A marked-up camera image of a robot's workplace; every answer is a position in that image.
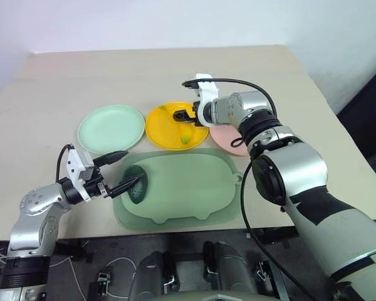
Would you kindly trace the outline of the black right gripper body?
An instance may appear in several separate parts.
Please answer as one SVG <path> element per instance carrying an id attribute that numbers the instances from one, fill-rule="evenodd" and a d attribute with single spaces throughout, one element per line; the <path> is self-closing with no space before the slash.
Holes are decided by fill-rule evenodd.
<path id="1" fill-rule="evenodd" d="M 201 101 L 196 101 L 192 104 L 192 122 L 196 127 L 203 127 L 204 120 L 204 106 Z"/>

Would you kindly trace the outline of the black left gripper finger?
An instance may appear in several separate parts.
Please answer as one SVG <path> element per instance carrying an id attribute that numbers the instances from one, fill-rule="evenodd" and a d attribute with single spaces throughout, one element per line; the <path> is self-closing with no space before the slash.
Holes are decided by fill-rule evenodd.
<path id="1" fill-rule="evenodd" d="M 95 166 L 104 166 L 104 165 L 110 165 L 115 162 L 118 162 L 120 159 L 125 157 L 128 154 L 128 151 L 126 150 L 118 150 L 114 152 L 110 152 L 108 154 L 104 154 L 100 157 L 97 157 L 93 160 L 93 163 Z"/>
<path id="2" fill-rule="evenodd" d="M 125 180 L 123 180 L 119 185 L 110 188 L 108 192 L 108 196 L 111 198 L 115 198 L 125 192 L 127 192 L 133 185 L 135 185 L 140 178 L 135 177 L 129 177 Z"/>

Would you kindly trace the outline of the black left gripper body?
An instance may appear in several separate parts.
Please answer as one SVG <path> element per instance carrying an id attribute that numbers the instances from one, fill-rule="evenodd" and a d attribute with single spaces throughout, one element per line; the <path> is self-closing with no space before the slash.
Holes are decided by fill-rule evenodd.
<path id="1" fill-rule="evenodd" d="M 110 194 L 110 188 L 104 180 L 99 167 L 93 168 L 91 178 L 85 181 L 83 187 L 91 198 L 97 196 L 107 198 Z"/>

